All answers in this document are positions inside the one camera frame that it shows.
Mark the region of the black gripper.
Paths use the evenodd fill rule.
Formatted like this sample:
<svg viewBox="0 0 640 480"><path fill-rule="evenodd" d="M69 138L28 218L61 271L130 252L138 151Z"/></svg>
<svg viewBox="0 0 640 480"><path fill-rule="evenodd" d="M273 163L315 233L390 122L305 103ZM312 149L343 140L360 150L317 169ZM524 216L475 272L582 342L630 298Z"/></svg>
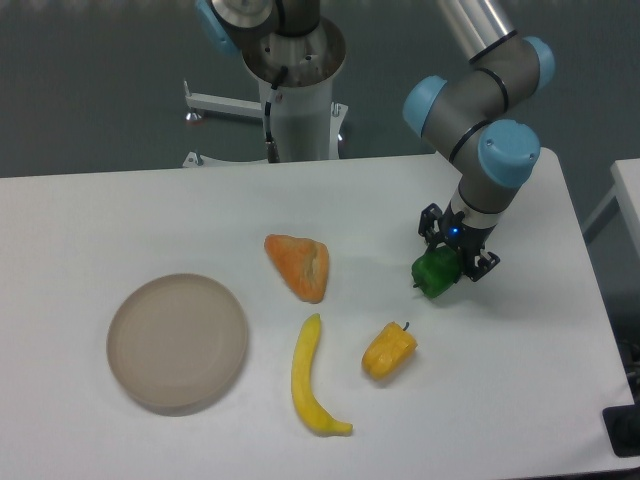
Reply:
<svg viewBox="0 0 640 480"><path fill-rule="evenodd" d="M457 253L461 275L477 282L493 270L500 257L486 251L485 243L495 226L475 227L470 214L453 212L449 204L444 212L435 203L427 206L420 215L418 233L424 238L426 251L435 251L446 245Z"/></svg>

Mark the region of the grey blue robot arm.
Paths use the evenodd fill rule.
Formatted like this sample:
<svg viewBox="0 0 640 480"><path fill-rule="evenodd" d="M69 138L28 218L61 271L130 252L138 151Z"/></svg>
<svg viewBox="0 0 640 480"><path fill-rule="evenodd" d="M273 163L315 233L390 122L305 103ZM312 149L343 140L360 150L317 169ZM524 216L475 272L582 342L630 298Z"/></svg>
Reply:
<svg viewBox="0 0 640 480"><path fill-rule="evenodd" d="M316 1L199 1L209 41L240 55L260 90L258 115L271 163L329 156L331 89L346 58L339 28ZM406 124L461 175L445 208L426 207L419 234L427 250L412 267L417 287L444 278L479 280L499 262L486 241L529 179L541 147L507 112L544 88L555 72L550 48L518 34L495 1L442 1L470 72L421 80L403 106Z"/></svg>

